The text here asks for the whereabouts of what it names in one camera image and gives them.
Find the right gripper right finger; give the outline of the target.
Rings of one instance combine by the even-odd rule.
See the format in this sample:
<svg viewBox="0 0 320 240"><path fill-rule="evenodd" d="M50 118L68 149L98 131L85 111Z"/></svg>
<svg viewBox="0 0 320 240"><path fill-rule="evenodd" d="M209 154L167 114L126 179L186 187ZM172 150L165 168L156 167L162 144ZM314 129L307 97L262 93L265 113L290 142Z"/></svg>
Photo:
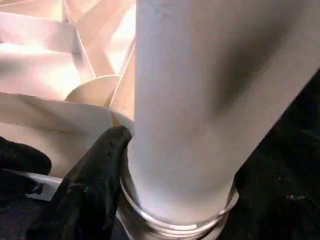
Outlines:
<svg viewBox="0 0 320 240"><path fill-rule="evenodd" d="M239 200L226 240L318 240L320 210L282 165L246 162L236 174Z"/></svg>

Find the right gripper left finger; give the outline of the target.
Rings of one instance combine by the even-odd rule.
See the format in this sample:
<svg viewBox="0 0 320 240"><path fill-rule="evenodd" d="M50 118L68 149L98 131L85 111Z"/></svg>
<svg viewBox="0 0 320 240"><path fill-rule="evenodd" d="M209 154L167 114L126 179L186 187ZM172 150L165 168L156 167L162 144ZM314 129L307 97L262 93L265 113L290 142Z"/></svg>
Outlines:
<svg viewBox="0 0 320 240"><path fill-rule="evenodd" d="M28 240L109 240L121 192L123 155L132 135L106 130L63 178L26 231Z"/></svg>

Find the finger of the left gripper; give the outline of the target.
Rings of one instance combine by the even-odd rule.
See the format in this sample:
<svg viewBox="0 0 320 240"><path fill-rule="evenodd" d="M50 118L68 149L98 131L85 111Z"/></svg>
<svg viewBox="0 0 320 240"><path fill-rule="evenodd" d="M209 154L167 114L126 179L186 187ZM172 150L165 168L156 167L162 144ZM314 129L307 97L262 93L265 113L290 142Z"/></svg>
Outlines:
<svg viewBox="0 0 320 240"><path fill-rule="evenodd" d="M0 172L0 200L17 199L26 194L41 194L42 184L9 171Z"/></svg>
<svg viewBox="0 0 320 240"><path fill-rule="evenodd" d="M0 137L0 168L48 175L52 170L50 158L38 149Z"/></svg>

